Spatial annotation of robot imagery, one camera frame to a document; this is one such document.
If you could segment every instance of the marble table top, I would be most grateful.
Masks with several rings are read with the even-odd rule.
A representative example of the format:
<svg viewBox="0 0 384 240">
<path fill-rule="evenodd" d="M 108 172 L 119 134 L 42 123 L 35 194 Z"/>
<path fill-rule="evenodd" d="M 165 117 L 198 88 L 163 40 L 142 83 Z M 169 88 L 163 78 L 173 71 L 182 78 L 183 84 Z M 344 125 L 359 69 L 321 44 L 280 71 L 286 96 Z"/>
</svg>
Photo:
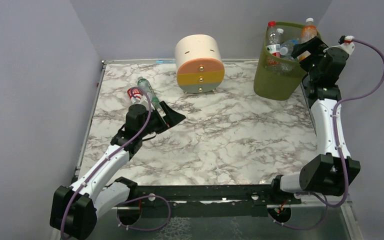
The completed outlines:
<svg viewBox="0 0 384 240">
<path fill-rule="evenodd" d="M 110 180 L 139 185 L 269 184 L 316 156 L 316 135 L 300 88 L 286 101 L 254 93 L 256 63 L 225 64 L 215 92 L 185 94 L 175 64 L 108 64 L 79 176 L 101 158 L 125 122 L 127 90 L 148 79 L 160 101 L 186 120 L 143 143 Z"/>
</svg>

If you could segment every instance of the green plastic bottle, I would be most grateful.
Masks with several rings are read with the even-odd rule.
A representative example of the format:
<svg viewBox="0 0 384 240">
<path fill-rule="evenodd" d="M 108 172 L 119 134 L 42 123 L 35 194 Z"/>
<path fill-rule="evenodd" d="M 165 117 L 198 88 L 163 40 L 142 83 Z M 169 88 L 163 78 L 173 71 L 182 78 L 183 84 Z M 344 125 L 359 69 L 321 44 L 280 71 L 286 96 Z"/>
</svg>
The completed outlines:
<svg viewBox="0 0 384 240">
<path fill-rule="evenodd" d="M 160 100 L 158 99 L 157 95 L 154 92 L 154 89 L 151 86 L 150 81 L 146 80 L 143 77 L 137 78 L 137 86 L 141 89 L 143 89 L 148 97 L 151 99 L 151 103 L 155 109 L 160 109 Z"/>
</svg>

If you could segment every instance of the gray wall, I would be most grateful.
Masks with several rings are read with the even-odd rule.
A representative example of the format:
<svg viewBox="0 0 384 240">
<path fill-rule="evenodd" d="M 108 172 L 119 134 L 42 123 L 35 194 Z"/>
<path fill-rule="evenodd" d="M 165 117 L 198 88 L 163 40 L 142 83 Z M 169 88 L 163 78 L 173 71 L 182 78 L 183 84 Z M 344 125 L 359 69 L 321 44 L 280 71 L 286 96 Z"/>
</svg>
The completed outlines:
<svg viewBox="0 0 384 240">
<path fill-rule="evenodd" d="M 222 58 L 258 58 L 268 21 L 318 22 L 332 0 L 71 0 L 104 60 L 174 58 L 177 42 L 208 34 Z"/>
<path fill-rule="evenodd" d="M 384 53 L 384 1 L 334 0 L 318 28 L 329 44 L 341 35 L 353 35 Z M 356 43 L 338 81 L 342 97 L 371 90 L 382 69 L 379 56 Z M 384 239 L 384 85 L 372 96 L 344 103 L 342 110 L 348 149 L 361 162 L 361 172 L 350 189 L 354 210 L 364 239 Z"/>
<path fill-rule="evenodd" d="M 0 0 L 0 239 L 49 239 L 100 66 L 68 1 Z"/>
</svg>

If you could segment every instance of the bin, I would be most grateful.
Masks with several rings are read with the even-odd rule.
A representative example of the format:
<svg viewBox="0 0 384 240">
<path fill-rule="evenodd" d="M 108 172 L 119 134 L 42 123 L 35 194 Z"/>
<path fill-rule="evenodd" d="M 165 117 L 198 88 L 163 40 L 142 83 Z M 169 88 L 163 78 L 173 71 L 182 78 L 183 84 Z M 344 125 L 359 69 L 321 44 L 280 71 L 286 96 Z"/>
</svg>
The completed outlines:
<svg viewBox="0 0 384 240">
<path fill-rule="evenodd" d="M 285 42 L 299 38 L 304 25 L 279 21 L 276 22 L 276 27 L 284 30 L 282 42 Z M 287 100 L 307 73 L 300 67 L 298 61 L 281 59 L 270 54 L 265 47 L 266 38 L 267 36 L 264 36 L 264 44 L 255 73 L 254 92 L 268 99 Z"/>
</svg>

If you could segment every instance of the bottle cap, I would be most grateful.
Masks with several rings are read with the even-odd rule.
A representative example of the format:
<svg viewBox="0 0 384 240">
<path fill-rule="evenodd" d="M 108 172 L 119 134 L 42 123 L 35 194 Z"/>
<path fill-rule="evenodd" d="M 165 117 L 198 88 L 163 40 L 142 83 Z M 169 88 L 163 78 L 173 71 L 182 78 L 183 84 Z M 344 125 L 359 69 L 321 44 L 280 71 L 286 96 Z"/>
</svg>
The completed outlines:
<svg viewBox="0 0 384 240">
<path fill-rule="evenodd" d="M 288 48 L 285 46 L 281 47 L 279 50 L 279 53 L 280 53 L 280 55 L 285 56 L 286 54 L 288 54 Z"/>
</svg>

